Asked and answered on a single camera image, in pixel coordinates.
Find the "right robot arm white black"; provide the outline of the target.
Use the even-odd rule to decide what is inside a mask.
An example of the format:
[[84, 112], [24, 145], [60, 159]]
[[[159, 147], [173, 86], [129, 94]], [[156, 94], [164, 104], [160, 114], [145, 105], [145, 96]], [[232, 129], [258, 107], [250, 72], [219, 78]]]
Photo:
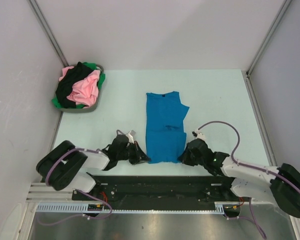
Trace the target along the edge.
[[300, 172], [290, 164], [248, 164], [234, 160], [228, 153], [212, 151], [199, 138], [186, 145], [178, 160], [189, 166], [203, 166], [213, 176], [232, 178], [232, 183], [220, 188], [221, 196], [227, 201], [238, 196], [269, 202], [300, 219]]

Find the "grey laundry basket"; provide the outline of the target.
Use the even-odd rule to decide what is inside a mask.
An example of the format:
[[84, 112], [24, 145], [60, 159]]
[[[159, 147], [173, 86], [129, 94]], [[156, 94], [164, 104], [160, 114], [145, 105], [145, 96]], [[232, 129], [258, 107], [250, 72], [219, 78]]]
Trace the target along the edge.
[[53, 105], [61, 112], [90, 113], [97, 108], [106, 74], [104, 73], [104, 68], [99, 64], [89, 62], [84, 62], [83, 64], [91, 68], [92, 73], [75, 83], [72, 93], [67, 97], [71, 101], [74, 100], [76, 107], [62, 108], [56, 96], [51, 100]]

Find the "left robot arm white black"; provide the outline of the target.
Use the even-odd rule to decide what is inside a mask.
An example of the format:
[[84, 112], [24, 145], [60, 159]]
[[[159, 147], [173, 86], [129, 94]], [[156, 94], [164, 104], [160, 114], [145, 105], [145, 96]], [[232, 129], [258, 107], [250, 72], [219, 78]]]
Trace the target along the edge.
[[137, 165], [148, 163], [151, 159], [131, 133], [118, 134], [112, 143], [96, 150], [77, 147], [65, 140], [38, 162], [36, 171], [45, 184], [56, 191], [70, 187], [95, 200], [100, 196], [101, 188], [92, 174], [81, 172], [81, 169], [109, 171], [119, 161]]

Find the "blue t shirt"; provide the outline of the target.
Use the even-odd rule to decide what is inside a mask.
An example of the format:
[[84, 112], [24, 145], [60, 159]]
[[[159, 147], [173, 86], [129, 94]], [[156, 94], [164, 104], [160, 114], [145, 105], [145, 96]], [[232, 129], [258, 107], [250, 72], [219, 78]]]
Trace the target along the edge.
[[178, 162], [186, 145], [184, 120], [188, 111], [178, 91], [146, 94], [145, 143], [150, 164]]

